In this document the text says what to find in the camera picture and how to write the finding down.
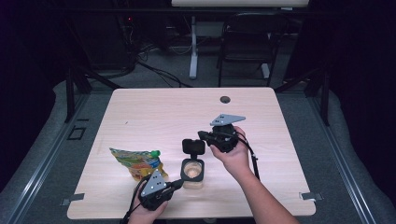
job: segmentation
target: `chair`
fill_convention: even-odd
[[[224,22],[217,67],[219,69],[219,87],[223,77],[223,62],[257,63],[258,69],[263,63],[271,64],[268,87],[274,71],[279,42],[288,29],[289,21],[277,14],[238,13]],[[264,79],[264,77],[245,77],[245,79]]]

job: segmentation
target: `desk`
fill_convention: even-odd
[[[221,96],[229,96],[231,102],[222,103]],[[309,187],[274,91],[197,88],[114,91],[75,192],[84,193],[84,199],[71,202],[68,217],[125,215],[137,182],[111,155],[110,147],[159,149],[167,181],[174,181],[180,179],[182,161],[190,156],[182,152],[181,141],[198,139],[198,131],[211,131],[209,123],[221,113],[246,117],[235,125],[247,133],[259,158],[262,183],[293,215],[313,215],[314,203],[299,195],[309,192]],[[205,150],[199,156],[205,162],[204,187],[176,191],[160,218],[252,216],[237,182],[210,148]]]
[[[172,0],[173,7],[307,7],[309,0]],[[191,19],[191,65],[190,78],[197,78],[198,53],[196,48],[196,22]],[[262,73],[269,74],[267,64],[262,66]]]

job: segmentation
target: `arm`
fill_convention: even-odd
[[[238,127],[235,130],[242,135],[244,131]],[[222,153],[215,146],[210,146],[213,155],[223,162],[227,171],[241,186],[247,198],[256,223],[298,223],[297,219],[271,194],[257,179],[248,166],[248,149],[238,142],[229,153]]]

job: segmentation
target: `gray carpet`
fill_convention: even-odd
[[[281,84],[293,41],[284,41],[278,61],[272,87]],[[161,68],[179,77],[184,83],[193,87],[216,87],[216,51],[211,48],[200,48],[198,78],[190,80],[190,54],[175,54],[172,51],[152,51],[148,54],[147,64]],[[112,78],[112,81],[125,88],[167,88],[169,87],[158,75],[147,68],[137,65],[127,76]],[[85,160],[91,149],[93,139],[106,110],[111,89],[91,79],[93,91],[89,96],[81,96],[81,109],[69,126],[64,125],[65,119],[65,87],[61,83],[55,88],[57,102],[48,123],[38,136],[20,169],[13,176],[7,187],[1,192],[2,207],[0,223],[11,220],[20,223],[118,223],[118,220],[70,220],[66,216],[67,206],[60,206],[61,200],[74,194]],[[351,200],[345,180],[340,175],[332,146],[313,103],[316,99],[305,98],[297,87],[290,93],[277,95],[292,141],[301,161],[309,188],[321,193],[324,200],[316,202],[317,212],[312,217],[298,217],[301,223],[364,223],[356,206]],[[375,186],[363,164],[356,157],[353,147],[348,141],[347,126],[339,108],[337,98],[332,94],[330,103],[330,130],[337,139],[345,154],[348,165],[356,178],[368,207],[371,209],[376,223],[392,223],[396,220],[394,207],[389,199]],[[73,127],[85,129],[80,140],[67,140]],[[65,132],[58,141],[57,136]],[[50,154],[54,147],[59,152]],[[29,187],[31,177],[35,175],[42,161],[51,155],[53,163],[44,174],[43,182],[37,183],[38,191],[33,191],[31,200],[21,199],[25,187]],[[251,219],[218,220],[218,223],[248,223]],[[202,220],[167,220],[167,223],[204,223]]]

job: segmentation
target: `chip bag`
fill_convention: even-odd
[[[153,151],[125,151],[110,148],[111,154],[119,163],[128,168],[134,180],[140,181],[144,176],[152,174],[156,169],[163,175],[168,174],[163,170],[163,163],[160,161],[161,152]]]

